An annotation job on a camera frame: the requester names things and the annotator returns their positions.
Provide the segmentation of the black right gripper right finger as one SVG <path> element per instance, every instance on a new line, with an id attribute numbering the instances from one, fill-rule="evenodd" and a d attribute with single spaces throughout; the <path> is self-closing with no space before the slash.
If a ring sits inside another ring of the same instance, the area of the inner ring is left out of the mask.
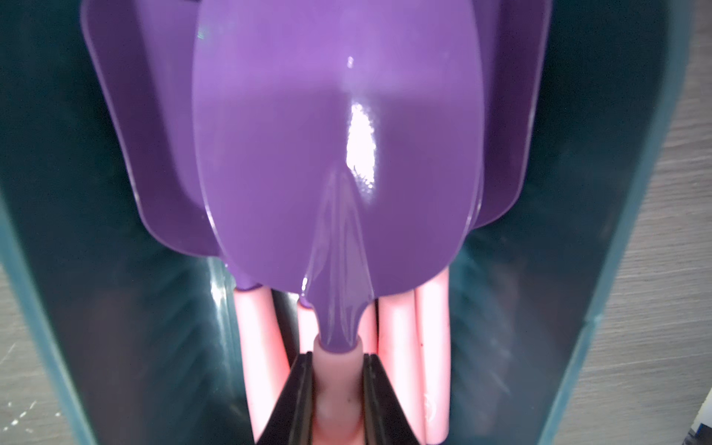
<path id="1" fill-rule="evenodd" d="M 376 354 L 365 354 L 363 360 L 363 399 L 365 444 L 419 444 Z"/>

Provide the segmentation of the purple shovel pink handle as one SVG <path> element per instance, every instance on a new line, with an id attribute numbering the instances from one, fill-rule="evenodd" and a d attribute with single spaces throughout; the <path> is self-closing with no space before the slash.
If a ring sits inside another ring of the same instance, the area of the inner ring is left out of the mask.
<path id="1" fill-rule="evenodd" d="M 299 299 L 297 302 L 297 318 L 300 353 L 312 352 L 319 328 L 313 308 L 304 299 Z M 376 304 L 374 302 L 367 306 L 361 317 L 358 335 L 362 340 L 365 353 L 378 352 L 378 319 L 376 318 Z"/>
<path id="2" fill-rule="evenodd" d="M 425 398 L 415 291 L 378 300 L 378 356 L 413 435 L 424 444 Z"/>
<path id="3" fill-rule="evenodd" d="M 272 294 L 317 318 L 316 438 L 356 443 L 369 304 L 449 269 L 478 215 L 485 99 L 469 1 L 203 1 L 194 147 L 235 278 L 260 439 L 289 375 Z"/>
<path id="4" fill-rule="evenodd" d="M 483 203 L 457 267 L 413 297 L 429 444 L 447 438 L 452 408 L 463 411 L 468 432 L 488 434 L 506 391 L 522 264 L 502 243 L 487 243 L 483 227 L 509 211 L 523 188 L 552 9 L 549 1 L 475 5 L 487 108 Z"/>
<path id="5" fill-rule="evenodd" d="M 81 24 L 144 226 L 183 254 L 222 258 L 194 147 L 197 1 L 85 1 Z"/>

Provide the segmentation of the dark teal storage box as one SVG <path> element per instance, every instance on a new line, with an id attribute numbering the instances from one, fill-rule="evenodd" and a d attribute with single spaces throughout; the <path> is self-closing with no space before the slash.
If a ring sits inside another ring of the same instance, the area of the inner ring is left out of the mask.
<path id="1" fill-rule="evenodd" d="M 682 91 L 690 1 L 558 1 L 517 203 L 454 261 L 452 444 L 554 440 Z M 149 237 L 76 1 L 1 5 L 1 263 L 81 444 L 250 442 L 222 270 Z"/>

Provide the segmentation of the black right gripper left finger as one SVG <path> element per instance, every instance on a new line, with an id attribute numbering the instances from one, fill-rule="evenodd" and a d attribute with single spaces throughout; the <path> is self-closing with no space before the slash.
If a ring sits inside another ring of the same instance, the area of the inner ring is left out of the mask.
<path id="1" fill-rule="evenodd" d="M 258 445 L 311 445 L 313 432 L 313 354 L 293 363 Z"/>

